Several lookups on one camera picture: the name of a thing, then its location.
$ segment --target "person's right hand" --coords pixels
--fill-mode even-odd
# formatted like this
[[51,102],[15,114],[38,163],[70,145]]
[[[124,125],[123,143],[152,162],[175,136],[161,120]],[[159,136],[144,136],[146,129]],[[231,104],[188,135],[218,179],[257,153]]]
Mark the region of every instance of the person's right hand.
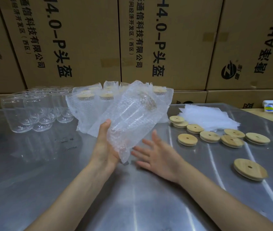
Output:
[[162,141],[157,131],[152,132],[151,140],[142,140],[151,149],[135,146],[131,154],[141,159],[136,164],[164,179],[178,183],[178,172],[184,159],[166,142]]

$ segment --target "stainless steel tabletop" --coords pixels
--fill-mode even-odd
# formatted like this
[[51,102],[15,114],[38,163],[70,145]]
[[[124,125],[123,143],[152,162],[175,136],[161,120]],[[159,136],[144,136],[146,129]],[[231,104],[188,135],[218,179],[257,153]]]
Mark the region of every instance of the stainless steel tabletop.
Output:
[[[194,147],[177,142],[186,133],[169,124],[155,128],[190,164],[244,204],[273,221],[273,122],[226,104],[203,104],[226,111],[244,133],[271,139],[267,146],[245,143],[240,149],[198,138]],[[169,116],[179,107],[171,105]],[[95,138],[76,131],[77,120],[55,122],[45,132],[10,131],[0,111],[0,230],[23,230],[46,210],[87,165]],[[237,158],[255,160],[269,174],[263,182],[233,169]],[[175,231],[219,230],[179,186],[133,165],[119,164],[80,222],[77,230]]]

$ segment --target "person's left arm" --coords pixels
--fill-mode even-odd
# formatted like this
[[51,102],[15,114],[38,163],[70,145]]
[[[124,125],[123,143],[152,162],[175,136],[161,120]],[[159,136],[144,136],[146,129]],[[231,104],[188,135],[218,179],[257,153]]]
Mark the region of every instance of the person's left arm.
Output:
[[110,125],[109,119],[101,124],[89,164],[26,231],[76,229],[119,162],[118,153],[107,142],[107,130]]

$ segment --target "person's right arm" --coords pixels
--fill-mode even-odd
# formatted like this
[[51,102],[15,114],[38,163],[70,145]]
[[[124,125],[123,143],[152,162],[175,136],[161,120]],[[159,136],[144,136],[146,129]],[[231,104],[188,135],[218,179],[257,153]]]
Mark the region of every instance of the person's right arm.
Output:
[[273,231],[273,223],[239,202],[204,174],[187,163],[166,142],[152,132],[152,141],[143,140],[151,149],[134,147],[136,163],[149,171],[180,184],[222,231]]

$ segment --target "black circular logo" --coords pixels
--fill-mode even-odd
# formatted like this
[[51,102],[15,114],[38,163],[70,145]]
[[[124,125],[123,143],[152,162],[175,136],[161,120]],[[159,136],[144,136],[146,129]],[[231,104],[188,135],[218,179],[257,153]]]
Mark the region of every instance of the black circular logo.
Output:
[[230,61],[227,66],[224,66],[221,71],[221,76],[224,79],[230,79],[236,74],[236,66]]

